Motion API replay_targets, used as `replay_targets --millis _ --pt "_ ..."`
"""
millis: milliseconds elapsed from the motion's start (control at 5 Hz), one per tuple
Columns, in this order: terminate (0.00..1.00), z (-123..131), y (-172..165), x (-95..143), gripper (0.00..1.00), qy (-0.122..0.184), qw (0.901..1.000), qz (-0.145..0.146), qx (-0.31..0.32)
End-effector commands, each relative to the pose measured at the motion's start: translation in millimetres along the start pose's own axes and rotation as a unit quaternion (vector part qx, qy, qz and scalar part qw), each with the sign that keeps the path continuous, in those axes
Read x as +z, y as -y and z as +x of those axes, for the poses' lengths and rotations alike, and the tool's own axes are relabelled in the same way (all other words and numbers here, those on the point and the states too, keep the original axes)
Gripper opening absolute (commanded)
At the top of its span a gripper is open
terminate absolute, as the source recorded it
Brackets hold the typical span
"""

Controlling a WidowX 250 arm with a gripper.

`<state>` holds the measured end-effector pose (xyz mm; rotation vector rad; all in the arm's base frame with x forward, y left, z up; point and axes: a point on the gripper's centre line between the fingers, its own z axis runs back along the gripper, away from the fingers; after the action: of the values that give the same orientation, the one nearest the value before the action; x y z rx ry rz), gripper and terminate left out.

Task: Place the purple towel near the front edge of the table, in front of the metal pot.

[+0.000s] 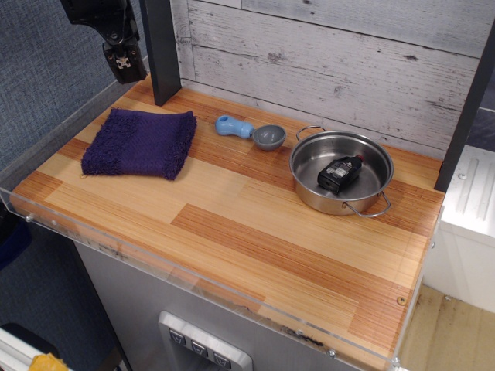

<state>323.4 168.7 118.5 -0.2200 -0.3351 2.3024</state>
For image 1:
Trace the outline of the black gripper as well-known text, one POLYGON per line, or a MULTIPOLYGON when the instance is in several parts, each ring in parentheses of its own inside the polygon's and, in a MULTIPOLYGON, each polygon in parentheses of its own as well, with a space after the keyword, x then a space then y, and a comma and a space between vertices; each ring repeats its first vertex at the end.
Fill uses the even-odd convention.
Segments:
POLYGON ((61 0, 71 24, 95 29, 106 42, 102 48, 108 66, 120 84, 147 77, 147 70, 138 45, 140 39, 135 14, 127 0, 61 0), (125 42, 121 58, 107 42, 125 42))

